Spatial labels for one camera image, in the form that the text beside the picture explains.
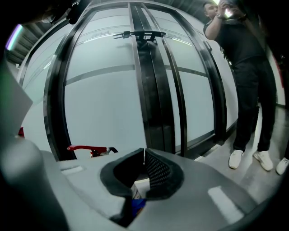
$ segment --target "red clamp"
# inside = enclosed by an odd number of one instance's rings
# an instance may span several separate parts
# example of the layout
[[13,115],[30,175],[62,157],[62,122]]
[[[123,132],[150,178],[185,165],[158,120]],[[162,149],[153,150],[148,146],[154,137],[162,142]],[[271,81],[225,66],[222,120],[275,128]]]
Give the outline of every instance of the red clamp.
[[91,150],[90,152],[90,157],[99,157],[102,155],[108,154],[110,151],[113,151],[114,153],[117,153],[118,151],[111,147],[111,148],[106,148],[106,147],[94,147],[94,146],[85,146],[85,145],[71,145],[67,148],[69,151],[74,151],[77,149],[88,149]]

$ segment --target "white sneaker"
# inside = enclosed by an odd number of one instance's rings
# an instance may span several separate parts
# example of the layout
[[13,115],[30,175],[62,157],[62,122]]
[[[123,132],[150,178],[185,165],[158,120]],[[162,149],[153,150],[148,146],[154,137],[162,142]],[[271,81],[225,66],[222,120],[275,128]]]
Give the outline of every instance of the white sneaker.
[[276,172],[277,172],[279,175],[282,175],[282,174],[285,172],[288,164],[289,164],[289,160],[286,159],[286,158],[283,158],[283,159],[279,162],[279,164],[277,165],[277,167],[276,167]]
[[229,159],[229,167],[232,169],[238,168],[241,162],[242,155],[244,155],[243,151],[234,150]]
[[273,162],[271,161],[269,157],[268,151],[262,151],[262,152],[255,152],[253,154],[253,157],[255,157],[261,164],[261,166],[266,170],[270,171],[273,168]]

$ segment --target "ceiling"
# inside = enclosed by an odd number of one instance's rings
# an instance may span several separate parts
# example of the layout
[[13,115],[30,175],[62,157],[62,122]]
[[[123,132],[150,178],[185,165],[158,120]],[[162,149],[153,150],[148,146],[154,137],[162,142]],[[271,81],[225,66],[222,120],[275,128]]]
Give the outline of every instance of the ceiling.
[[[104,3],[115,0],[93,0],[95,4]],[[204,0],[151,0],[154,2],[159,2],[173,6],[175,8],[181,9],[200,21],[206,23],[208,19],[204,16],[202,4]],[[12,64],[21,65],[25,56],[31,50],[33,45],[41,38],[41,36],[48,31],[54,24],[48,23],[33,23],[29,25],[24,25],[22,32],[17,40],[17,43],[13,47],[12,51],[7,52],[7,60]]]

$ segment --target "red tool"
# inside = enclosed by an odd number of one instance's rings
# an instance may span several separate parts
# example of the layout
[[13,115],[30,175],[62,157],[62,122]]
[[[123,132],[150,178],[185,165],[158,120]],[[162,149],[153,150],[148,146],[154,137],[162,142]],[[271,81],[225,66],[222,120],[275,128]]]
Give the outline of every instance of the red tool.
[[23,127],[20,128],[19,132],[18,132],[18,136],[25,138],[24,136],[24,131],[23,131]]
[[67,150],[74,151],[77,149],[88,149],[91,150],[90,157],[99,157],[108,155],[110,151],[113,151],[114,153],[117,153],[118,151],[114,147],[106,148],[106,147],[94,147],[94,146],[85,146],[85,145],[70,145]]

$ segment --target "man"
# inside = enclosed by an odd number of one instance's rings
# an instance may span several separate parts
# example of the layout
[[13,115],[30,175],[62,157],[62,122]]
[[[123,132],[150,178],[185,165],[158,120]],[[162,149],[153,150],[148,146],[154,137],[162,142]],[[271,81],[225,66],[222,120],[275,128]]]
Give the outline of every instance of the man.
[[[276,85],[267,57],[247,16],[231,2],[221,0],[219,5],[204,3],[205,15],[211,21],[204,26],[205,36],[215,40],[231,61],[238,94],[237,136],[229,167],[236,169],[250,140],[256,106],[262,107],[262,130],[258,150],[253,156],[270,171],[273,163],[268,149],[275,121]],[[229,9],[233,18],[226,20]]]

